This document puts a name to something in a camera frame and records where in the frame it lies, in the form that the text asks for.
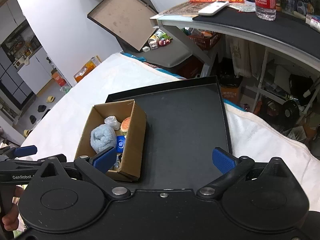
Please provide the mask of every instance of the orange box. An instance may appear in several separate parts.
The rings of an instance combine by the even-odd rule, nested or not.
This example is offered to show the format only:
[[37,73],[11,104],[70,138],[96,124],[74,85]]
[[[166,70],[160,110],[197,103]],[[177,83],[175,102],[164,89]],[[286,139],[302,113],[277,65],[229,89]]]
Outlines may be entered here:
[[96,66],[100,65],[101,60],[98,56],[91,58],[79,71],[73,76],[77,83],[88,75]]
[[220,86],[222,97],[238,105],[240,102],[241,85],[238,88]]
[[56,69],[51,71],[51,77],[59,84],[59,86],[63,87],[67,82],[59,75]]

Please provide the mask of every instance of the blue gripper pad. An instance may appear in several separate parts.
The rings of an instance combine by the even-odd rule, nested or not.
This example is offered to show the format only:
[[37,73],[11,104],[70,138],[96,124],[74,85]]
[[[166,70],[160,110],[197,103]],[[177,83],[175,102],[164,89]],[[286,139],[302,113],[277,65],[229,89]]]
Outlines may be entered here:
[[237,165],[237,158],[216,147],[212,152],[212,162],[223,174],[231,171]]
[[36,154],[37,151],[38,151],[37,147],[34,145],[31,145],[31,146],[16,148],[13,154],[16,158],[20,158],[20,157]]
[[102,173],[106,173],[116,163],[116,160],[116,148],[109,147],[94,157],[91,157],[89,163]]

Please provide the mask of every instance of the black tray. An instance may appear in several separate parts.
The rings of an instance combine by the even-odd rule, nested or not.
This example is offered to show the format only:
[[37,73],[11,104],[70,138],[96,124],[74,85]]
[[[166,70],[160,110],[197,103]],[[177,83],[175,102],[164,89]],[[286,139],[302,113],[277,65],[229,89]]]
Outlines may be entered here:
[[109,95],[135,99],[147,114],[141,177],[129,189],[199,189],[221,175],[212,151],[232,154],[228,120],[216,77],[169,82]]

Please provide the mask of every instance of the black desk mat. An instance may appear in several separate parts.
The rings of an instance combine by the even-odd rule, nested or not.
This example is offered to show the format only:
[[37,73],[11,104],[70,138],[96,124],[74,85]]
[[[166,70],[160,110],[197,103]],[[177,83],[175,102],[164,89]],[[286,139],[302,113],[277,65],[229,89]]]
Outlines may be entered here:
[[141,177],[137,182],[121,184],[131,190],[197,190],[219,177],[221,173],[212,163],[212,151],[215,147],[231,149],[219,93],[217,84],[207,84],[122,98],[136,100],[147,114],[147,128]]
[[214,16],[197,16],[194,21],[232,26],[287,43],[320,59],[320,33],[310,28],[303,20],[277,12],[274,21],[258,18],[255,12],[238,12],[232,8],[225,8]]

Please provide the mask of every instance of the white bedsheet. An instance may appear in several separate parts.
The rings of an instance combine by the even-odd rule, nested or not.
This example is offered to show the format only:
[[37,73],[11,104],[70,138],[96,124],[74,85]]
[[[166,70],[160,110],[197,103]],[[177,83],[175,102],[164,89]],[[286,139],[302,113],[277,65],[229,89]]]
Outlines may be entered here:
[[[91,107],[104,103],[108,94],[164,82],[177,81],[165,73],[123,56],[111,55],[70,90],[43,118],[22,146],[36,145],[38,153],[23,159],[37,160],[63,153],[68,162],[75,152]],[[320,211],[320,162],[304,144],[276,132],[249,112],[226,105],[235,156],[247,155],[257,162],[283,158],[302,185],[310,210]]]

